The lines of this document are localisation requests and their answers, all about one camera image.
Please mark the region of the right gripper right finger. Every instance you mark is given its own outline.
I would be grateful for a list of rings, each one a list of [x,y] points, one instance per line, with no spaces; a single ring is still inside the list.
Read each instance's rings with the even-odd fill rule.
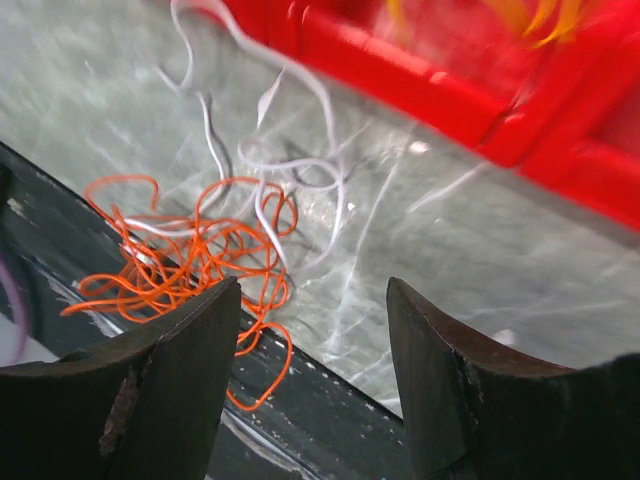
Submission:
[[[505,346],[398,278],[391,352],[418,479],[635,479],[639,357],[571,369]]]

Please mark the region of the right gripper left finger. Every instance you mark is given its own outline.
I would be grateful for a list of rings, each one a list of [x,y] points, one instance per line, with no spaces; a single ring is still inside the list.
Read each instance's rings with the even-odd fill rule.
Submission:
[[[235,355],[241,288],[53,363],[1,371],[5,479],[202,479]]]

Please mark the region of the red three-compartment bin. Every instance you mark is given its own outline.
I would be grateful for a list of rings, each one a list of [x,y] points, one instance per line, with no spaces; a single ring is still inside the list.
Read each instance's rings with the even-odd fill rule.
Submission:
[[[512,34],[481,1],[232,1],[254,39],[492,162],[639,224],[639,5],[595,1],[565,42]]]

